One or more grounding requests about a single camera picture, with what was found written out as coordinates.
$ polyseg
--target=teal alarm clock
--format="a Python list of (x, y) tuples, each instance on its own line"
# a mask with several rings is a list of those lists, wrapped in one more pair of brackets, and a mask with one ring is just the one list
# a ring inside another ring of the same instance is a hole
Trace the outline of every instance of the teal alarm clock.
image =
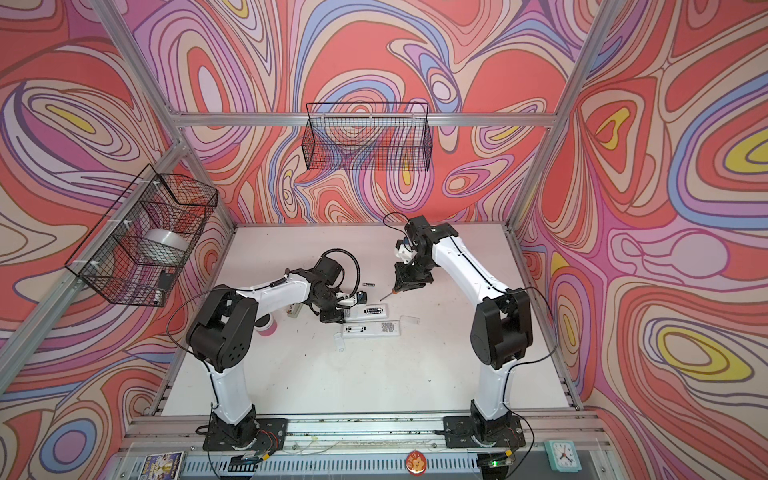
[(576, 445), (570, 440), (549, 440), (544, 444), (549, 457), (549, 466), (556, 472), (578, 472), (581, 470)]

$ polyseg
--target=red round sticker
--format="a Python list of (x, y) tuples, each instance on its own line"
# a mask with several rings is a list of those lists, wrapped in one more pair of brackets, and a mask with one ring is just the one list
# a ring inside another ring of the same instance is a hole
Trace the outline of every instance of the red round sticker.
[(417, 477), (424, 475), (424, 472), (427, 471), (427, 458), (420, 451), (414, 450), (406, 458), (406, 468), (411, 475)]

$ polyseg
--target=wire mesh basket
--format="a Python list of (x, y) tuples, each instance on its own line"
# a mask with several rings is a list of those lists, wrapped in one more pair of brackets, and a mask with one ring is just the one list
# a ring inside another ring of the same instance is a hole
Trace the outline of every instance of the wire mesh basket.
[(66, 267), (109, 303), (164, 306), (219, 193), (184, 175), (155, 172), (139, 195), (122, 219), (110, 220), (117, 226), (91, 258), (70, 257)]
[(427, 103), (318, 102), (306, 111), (307, 170), (429, 170)]

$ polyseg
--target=white roll in basket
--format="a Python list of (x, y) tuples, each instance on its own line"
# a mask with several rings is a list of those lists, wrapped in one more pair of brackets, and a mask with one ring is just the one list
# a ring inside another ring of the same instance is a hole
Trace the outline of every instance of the white roll in basket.
[(164, 228), (153, 228), (144, 234), (147, 242), (139, 244), (139, 250), (149, 260), (165, 265), (177, 266), (183, 259), (190, 244), (177, 233)]

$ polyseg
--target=white table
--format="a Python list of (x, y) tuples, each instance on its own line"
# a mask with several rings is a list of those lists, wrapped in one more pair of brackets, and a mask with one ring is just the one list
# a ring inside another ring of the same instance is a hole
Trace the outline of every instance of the white table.
[[(501, 225), (455, 225), (472, 254), (496, 278), (511, 288), (523, 286)], [(249, 286), (283, 275), (286, 268), (311, 268), (330, 248), (349, 250), (357, 257), (361, 282), (369, 303), (378, 303), (395, 281), (394, 255), (398, 234), (383, 226), (241, 227), (233, 239), (218, 283)], [(351, 260), (330, 256), (346, 270), (343, 290), (355, 280)], [(259, 414), (352, 413), (466, 410), (475, 395), (481, 363), (469, 343), (475, 314), (450, 276), (432, 271), (435, 282), (420, 290), (390, 296), (389, 318), (419, 318), (401, 322), (401, 335), (345, 339), (339, 352), (333, 334), (338, 324), (322, 324), (306, 306), (298, 318), (275, 312), (277, 331), (268, 337), (254, 333), (243, 359), (247, 388)], [(547, 347), (538, 321), (534, 343), (525, 360), (539, 359)], [(163, 415), (207, 415), (213, 391), (205, 368), (187, 355), (181, 365)], [(512, 408), (567, 407), (560, 379), (550, 359), (521, 366), (510, 382)]]

